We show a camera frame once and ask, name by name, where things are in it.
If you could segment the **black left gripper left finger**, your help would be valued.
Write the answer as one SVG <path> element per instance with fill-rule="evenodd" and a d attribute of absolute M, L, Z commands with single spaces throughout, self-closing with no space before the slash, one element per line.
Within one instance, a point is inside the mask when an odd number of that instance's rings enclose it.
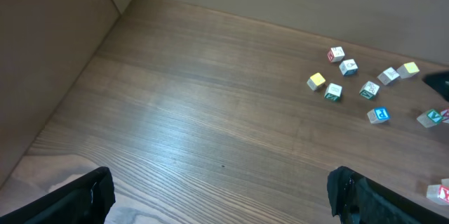
<path fill-rule="evenodd" d="M 7 213 L 1 223 L 104 223 L 115 202 L 112 173 L 101 166 Z"/>

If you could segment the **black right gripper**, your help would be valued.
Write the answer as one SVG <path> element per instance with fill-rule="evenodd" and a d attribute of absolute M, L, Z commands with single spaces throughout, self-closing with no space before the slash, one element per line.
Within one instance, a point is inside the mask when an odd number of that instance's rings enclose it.
<path fill-rule="evenodd" d="M 426 74 L 422 80 L 441 95 L 444 100 L 449 101 L 449 71 Z"/>

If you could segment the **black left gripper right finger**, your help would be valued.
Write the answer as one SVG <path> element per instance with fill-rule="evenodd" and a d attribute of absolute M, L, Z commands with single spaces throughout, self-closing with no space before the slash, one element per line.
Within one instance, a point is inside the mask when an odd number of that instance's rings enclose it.
<path fill-rule="evenodd" d="M 327 192 L 331 214 L 341 224 L 448 224 L 448 218 L 346 166 L 328 174 Z"/>

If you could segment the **green side picture block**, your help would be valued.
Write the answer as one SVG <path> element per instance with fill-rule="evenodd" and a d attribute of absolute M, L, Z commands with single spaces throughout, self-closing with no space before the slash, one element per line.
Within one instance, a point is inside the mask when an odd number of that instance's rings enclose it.
<path fill-rule="evenodd" d="M 371 81 L 367 81 L 362 86 L 359 94 L 366 99 L 372 100 L 377 95 L 377 92 L 379 91 L 379 89 L 380 89 L 380 87 L 377 84 L 375 84 Z"/>

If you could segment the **red Y letter block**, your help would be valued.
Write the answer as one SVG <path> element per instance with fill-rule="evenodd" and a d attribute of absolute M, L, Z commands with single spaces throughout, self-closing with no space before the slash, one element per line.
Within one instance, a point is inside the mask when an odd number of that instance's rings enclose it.
<path fill-rule="evenodd" d="M 448 193 L 449 193 L 448 186 L 429 185 L 427 187 L 426 198 L 438 205 L 448 206 L 449 205 Z"/>

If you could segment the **blue side block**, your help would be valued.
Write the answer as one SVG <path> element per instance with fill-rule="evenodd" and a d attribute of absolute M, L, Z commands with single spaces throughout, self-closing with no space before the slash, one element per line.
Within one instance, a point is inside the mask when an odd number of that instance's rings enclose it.
<path fill-rule="evenodd" d="M 384 70 L 381 74 L 379 74 L 377 78 L 380 80 L 382 84 L 387 86 L 399 77 L 400 77 L 399 73 L 393 67 L 389 67 L 386 70 Z"/>
<path fill-rule="evenodd" d="M 339 66 L 339 69 L 343 76 L 356 74 L 358 71 L 358 65 L 354 59 L 343 60 Z"/>

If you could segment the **red side picture block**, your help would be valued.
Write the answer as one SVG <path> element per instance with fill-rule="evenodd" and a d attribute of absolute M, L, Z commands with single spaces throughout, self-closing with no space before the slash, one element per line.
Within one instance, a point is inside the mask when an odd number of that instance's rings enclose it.
<path fill-rule="evenodd" d="M 441 116 L 443 117 L 443 123 L 449 123 L 449 109 L 445 109 L 441 111 Z"/>

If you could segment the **yellow top block back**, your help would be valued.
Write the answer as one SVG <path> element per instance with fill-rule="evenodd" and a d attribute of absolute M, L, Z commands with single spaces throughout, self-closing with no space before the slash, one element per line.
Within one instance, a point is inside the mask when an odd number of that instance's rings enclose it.
<path fill-rule="evenodd" d="M 419 73 L 420 69 L 415 62 L 407 62 L 400 66 L 396 71 L 402 79 L 407 79 Z"/>

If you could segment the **yellow block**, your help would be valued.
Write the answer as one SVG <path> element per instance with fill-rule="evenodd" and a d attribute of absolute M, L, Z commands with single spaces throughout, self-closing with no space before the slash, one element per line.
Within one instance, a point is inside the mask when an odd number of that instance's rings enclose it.
<path fill-rule="evenodd" d="M 419 73 L 420 69 L 415 62 L 407 62 L 400 66 L 396 71 L 402 79 L 407 79 Z"/>
<path fill-rule="evenodd" d="M 310 78 L 307 80 L 307 85 L 311 90 L 316 91 L 321 88 L 322 85 L 325 84 L 325 82 L 326 79 L 321 75 L 321 73 L 317 72 L 316 74 L 310 76 Z"/>

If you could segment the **green V letter block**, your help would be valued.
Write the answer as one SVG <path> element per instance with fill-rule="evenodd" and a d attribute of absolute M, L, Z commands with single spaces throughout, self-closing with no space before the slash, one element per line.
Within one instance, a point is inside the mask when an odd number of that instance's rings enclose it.
<path fill-rule="evenodd" d="M 418 118 L 417 121 L 423 125 L 425 128 L 431 128 L 433 126 L 436 126 L 440 124 L 443 121 L 443 117 L 441 114 L 435 110 L 430 109 L 424 113 L 422 113 Z"/>

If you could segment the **blue P letter block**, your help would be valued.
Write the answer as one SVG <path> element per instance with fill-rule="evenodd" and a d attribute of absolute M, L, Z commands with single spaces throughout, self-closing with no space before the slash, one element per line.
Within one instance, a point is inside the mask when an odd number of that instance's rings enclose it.
<path fill-rule="evenodd" d="M 367 116 L 371 124 L 379 124 L 390 120 L 388 110 L 385 107 L 376 107 L 369 111 Z"/>

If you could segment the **green Z side block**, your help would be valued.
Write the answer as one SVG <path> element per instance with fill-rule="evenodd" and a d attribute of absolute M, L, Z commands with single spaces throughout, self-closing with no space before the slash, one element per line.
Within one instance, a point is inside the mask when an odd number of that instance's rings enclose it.
<path fill-rule="evenodd" d="M 324 95 L 325 99 L 339 101 L 342 95 L 342 87 L 338 84 L 330 83 Z"/>

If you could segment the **red side block back-left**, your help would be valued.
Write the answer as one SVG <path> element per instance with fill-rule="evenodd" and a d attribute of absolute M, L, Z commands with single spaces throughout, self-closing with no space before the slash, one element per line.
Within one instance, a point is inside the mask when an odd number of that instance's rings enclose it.
<path fill-rule="evenodd" d="M 339 62 L 345 57 L 345 53 L 341 46 L 332 47 L 330 48 L 327 57 L 331 63 Z"/>

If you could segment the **yellow top block left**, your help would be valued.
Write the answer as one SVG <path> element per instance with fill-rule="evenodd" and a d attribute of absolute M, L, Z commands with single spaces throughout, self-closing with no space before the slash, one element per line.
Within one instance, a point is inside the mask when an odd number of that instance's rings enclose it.
<path fill-rule="evenodd" d="M 317 72 L 316 74 L 310 76 L 310 78 L 307 80 L 307 85 L 311 90 L 316 91 L 321 88 L 322 85 L 325 84 L 325 82 L 326 79 L 321 75 L 321 73 Z"/>

